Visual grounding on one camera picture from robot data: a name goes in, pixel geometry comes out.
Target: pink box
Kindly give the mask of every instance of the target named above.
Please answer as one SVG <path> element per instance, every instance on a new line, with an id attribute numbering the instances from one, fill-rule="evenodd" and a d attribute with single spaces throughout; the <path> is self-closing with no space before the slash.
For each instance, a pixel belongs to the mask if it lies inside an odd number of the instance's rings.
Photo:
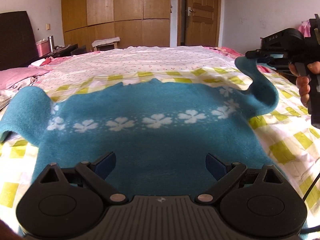
<path id="1" fill-rule="evenodd" d="M 42 41 L 40 43 L 38 43 L 37 45 L 37 49 L 38 49 L 38 54 L 39 57 L 42 57 L 43 55 L 47 54 L 50 52 L 50 48 L 49 48 L 49 41 Z"/>

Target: headboard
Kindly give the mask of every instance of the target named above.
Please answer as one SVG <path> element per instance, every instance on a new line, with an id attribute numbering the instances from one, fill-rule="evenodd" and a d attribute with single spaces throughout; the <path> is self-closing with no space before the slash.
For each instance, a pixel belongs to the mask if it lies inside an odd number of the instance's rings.
<path id="1" fill-rule="evenodd" d="M 0 70 L 26 67 L 39 59 L 26 11 L 0 14 Z"/>

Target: round screw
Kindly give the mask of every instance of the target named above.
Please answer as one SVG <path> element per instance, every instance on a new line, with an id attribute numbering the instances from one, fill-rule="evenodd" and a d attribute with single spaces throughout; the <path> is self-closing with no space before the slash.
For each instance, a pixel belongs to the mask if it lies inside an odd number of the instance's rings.
<path id="1" fill-rule="evenodd" d="M 125 195 L 121 193 L 115 193 L 110 196 L 110 200 L 113 202 L 121 202 L 125 200 Z"/>
<path id="2" fill-rule="evenodd" d="M 210 202 L 213 200 L 213 196 L 210 194 L 200 194 L 198 196 L 198 200 L 200 200 L 201 202 Z"/>

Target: silver thermos bottle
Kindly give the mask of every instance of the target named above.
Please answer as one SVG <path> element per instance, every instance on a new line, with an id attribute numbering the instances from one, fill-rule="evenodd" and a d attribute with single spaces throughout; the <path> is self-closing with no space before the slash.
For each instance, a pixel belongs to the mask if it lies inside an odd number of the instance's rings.
<path id="1" fill-rule="evenodd" d="M 48 41 L 49 41 L 50 52 L 53 52 L 53 51 L 54 51 L 53 36 L 49 36 L 49 37 L 48 37 Z"/>

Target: door handle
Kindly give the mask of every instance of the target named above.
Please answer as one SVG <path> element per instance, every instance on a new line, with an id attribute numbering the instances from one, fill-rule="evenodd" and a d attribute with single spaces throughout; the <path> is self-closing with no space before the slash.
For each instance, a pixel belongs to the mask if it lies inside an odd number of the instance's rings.
<path id="1" fill-rule="evenodd" d="M 188 16 L 190 16 L 191 15 L 191 13 L 195 13 L 195 11 L 193 11 L 192 9 L 191 9 L 191 7 L 188 7 Z"/>

